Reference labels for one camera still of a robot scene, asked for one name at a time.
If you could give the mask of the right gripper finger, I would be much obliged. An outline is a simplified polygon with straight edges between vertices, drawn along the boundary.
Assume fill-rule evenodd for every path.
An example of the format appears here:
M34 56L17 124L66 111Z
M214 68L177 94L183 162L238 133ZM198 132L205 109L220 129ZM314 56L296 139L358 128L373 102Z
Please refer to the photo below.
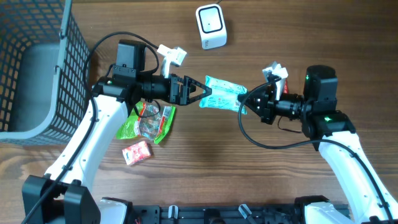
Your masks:
M239 111L239 108L241 108L241 114L242 115L247 115L249 112L256 112L256 109L253 108L251 105L248 105L247 102L245 102L244 106L242 105L241 101L237 101L237 111Z
M240 103L243 102L243 99L246 99L246 103L259 103L264 98L264 90L257 90L257 91L249 91L244 94L238 95L238 101Z

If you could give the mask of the red stick packet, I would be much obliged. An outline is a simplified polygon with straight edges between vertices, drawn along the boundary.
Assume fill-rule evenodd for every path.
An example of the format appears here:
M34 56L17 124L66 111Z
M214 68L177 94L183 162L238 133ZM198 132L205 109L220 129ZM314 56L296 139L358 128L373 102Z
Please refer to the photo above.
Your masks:
M284 80L284 89L283 93L288 94L289 93L289 87L288 87L288 81L285 79Z

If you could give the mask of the green snack bag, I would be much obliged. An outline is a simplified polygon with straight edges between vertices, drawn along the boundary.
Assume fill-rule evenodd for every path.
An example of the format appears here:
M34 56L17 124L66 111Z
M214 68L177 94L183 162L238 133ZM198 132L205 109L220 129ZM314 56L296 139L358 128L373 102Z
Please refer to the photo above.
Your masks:
M145 137L159 144L171 130L176 108L164 106L159 110L155 105L144 102L138 102L136 108L140 116L132 110L127 121L117 131L116 139Z

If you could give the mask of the teal wipes pack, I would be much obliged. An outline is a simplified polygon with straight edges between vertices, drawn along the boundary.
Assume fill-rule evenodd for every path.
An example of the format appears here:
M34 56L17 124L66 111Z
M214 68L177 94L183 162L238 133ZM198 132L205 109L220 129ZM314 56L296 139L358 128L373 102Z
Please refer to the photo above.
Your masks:
M248 92L247 88L242 85L220 80L208 75L206 76L205 85L211 88L212 93L210 96L200 101L199 107L201 108L214 108L238 112L241 105L238 96Z

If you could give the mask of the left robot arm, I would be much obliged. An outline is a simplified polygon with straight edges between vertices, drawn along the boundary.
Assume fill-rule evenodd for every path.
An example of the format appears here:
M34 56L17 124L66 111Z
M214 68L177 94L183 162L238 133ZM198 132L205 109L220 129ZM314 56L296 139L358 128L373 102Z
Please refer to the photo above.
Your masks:
M22 186L25 223L139 223L131 202L104 198L96 202L93 181L108 146L141 100L186 106L201 99L200 82L190 77L145 70L146 51L163 55L168 66L185 58L181 48L155 46L147 40L121 40L111 77L101 77L90 91L90 105L61 156L42 177Z

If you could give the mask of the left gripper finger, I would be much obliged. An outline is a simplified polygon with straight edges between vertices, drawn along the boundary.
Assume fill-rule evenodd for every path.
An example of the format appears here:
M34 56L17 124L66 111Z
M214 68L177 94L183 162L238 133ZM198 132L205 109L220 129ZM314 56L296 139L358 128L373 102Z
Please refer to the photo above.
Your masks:
M200 83L197 80L194 80L191 77L184 76L184 86L187 87L188 93L193 93L196 91L196 87L201 88L205 91L205 93L212 93L212 89L205 84Z
M187 105L190 105L190 104L192 104L192 103L194 103L196 101L199 101L199 100L201 100L203 98L206 98L207 96L210 96L210 95L211 95L211 92L204 92L204 93L202 93L200 95L197 95L197 96L194 96L192 98L189 98L187 100Z

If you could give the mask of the red small tissue pack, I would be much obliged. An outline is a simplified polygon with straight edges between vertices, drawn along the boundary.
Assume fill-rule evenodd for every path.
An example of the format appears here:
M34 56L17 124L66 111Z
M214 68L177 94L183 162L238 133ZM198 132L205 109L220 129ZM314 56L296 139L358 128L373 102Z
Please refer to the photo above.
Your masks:
M150 158L152 155L145 141L138 142L122 150L126 164L131 166L137 162Z

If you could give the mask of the grey plastic mesh basket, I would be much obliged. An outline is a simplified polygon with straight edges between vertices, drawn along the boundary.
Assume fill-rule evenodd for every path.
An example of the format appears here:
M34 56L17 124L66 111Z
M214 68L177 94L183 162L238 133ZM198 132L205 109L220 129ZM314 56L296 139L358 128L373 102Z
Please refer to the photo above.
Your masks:
M66 144L88 104L71 1L1 1L1 142Z

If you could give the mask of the white barcode scanner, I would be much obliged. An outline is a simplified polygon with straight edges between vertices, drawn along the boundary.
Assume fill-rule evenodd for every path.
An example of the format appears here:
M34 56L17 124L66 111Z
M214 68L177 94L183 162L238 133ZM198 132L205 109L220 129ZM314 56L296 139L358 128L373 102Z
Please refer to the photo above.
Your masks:
M200 6L196 9L195 15L202 49L215 49L227 43L223 11L219 4Z

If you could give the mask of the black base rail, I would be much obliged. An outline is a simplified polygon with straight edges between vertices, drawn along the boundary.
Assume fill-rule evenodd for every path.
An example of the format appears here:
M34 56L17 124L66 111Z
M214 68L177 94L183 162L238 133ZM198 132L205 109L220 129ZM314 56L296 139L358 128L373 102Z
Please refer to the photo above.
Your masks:
M98 202L100 223L207 224L207 223L305 223L304 209L294 203L266 204L261 207L160 207L136 205L118 198L104 197Z

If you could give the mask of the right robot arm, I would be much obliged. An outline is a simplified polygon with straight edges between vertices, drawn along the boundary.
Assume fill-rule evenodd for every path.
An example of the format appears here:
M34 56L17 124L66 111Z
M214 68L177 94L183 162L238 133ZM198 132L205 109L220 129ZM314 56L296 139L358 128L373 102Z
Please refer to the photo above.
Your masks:
M263 70L266 82L237 96L272 124L276 116L299 120L306 141L273 150L311 144L334 172L353 213L352 223L397 223L397 200L388 192L366 157L356 128L346 114L337 110L338 79L334 68L307 68L303 94L284 93L286 75L275 66Z

